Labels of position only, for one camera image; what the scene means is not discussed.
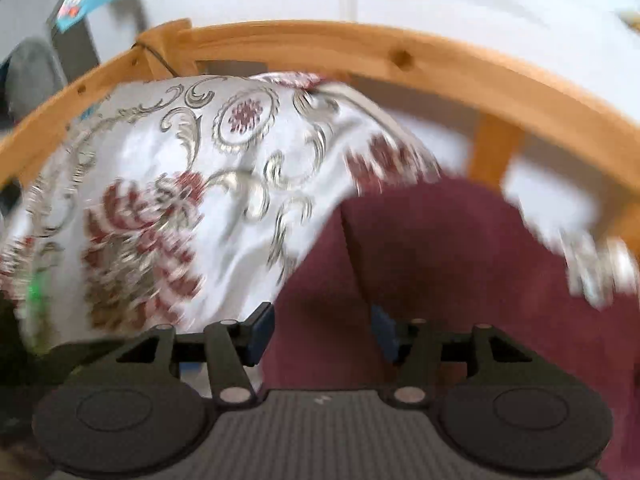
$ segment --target round black motor cover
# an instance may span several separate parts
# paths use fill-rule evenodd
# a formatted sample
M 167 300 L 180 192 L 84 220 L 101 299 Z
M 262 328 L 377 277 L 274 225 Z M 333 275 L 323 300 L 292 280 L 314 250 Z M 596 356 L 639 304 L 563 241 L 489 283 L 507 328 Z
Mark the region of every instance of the round black motor cover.
M 443 400 L 439 419 L 464 453 L 521 474 L 585 468 L 612 434 L 606 404 L 583 386 L 459 384 Z
M 202 398 L 180 381 L 70 384 L 36 408 L 33 431 L 48 457 L 74 474 L 145 472 L 181 455 L 202 432 Z

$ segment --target silver screw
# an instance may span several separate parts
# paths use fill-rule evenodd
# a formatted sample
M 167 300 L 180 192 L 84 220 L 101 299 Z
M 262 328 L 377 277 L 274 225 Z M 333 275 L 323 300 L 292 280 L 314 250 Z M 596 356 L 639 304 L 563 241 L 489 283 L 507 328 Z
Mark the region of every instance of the silver screw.
M 242 404 L 251 399 L 251 392 L 246 388 L 240 388 L 238 386 L 232 386 L 231 388 L 225 388 L 220 392 L 220 399 L 227 404 Z
M 398 388 L 394 392 L 396 400 L 404 402 L 405 404 L 418 404 L 419 402 L 422 402 L 426 396 L 427 394 L 423 390 L 416 388 L 415 386 L 405 386 L 403 388 Z

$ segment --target black object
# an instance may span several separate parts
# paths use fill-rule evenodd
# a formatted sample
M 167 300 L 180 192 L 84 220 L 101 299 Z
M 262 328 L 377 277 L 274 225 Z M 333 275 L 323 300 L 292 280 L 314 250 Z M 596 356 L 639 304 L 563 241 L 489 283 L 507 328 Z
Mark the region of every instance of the black object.
M 55 478 L 602 478 L 606 405 L 496 328 L 436 332 L 374 307 L 395 384 L 258 395 L 242 366 L 259 361 L 274 326 L 269 303 L 203 334 L 158 326 L 73 374 L 33 417 L 65 472 Z M 436 371 L 450 361 L 466 362 L 468 378 L 438 397 Z M 211 400 L 178 380 L 180 362 L 207 362 Z

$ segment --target maroon blanket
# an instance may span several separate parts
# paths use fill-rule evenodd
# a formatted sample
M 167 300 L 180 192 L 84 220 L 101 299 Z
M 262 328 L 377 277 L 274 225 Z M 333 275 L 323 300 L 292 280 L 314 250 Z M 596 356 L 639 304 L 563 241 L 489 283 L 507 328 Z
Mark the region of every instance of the maroon blanket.
M 640 479 L 640 312 L 617 296 L 599 312 L 568 292 L 564 258 L 516 208 L 464 180 L 344 202 L 276 302 L 263 360 L 271 388 L 345 388 L 393 379 L 369 307 L 468 332 L 491 323 L 600 392 L 614 437 L 600 467 Z

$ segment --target gray ribbed panel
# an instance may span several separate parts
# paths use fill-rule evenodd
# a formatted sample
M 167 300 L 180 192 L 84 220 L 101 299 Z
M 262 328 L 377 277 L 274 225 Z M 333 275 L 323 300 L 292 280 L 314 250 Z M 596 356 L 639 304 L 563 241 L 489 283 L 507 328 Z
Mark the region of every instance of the gray ribbed panel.
M 49 480 L 73 480 L 57 474 Z M 148 480 L 508 480 L 449 449 L 421 413 L 378 394 L 271 392 L 226 413 L 190 457 Z M 585 470 L 563 480 L 600 480 Z

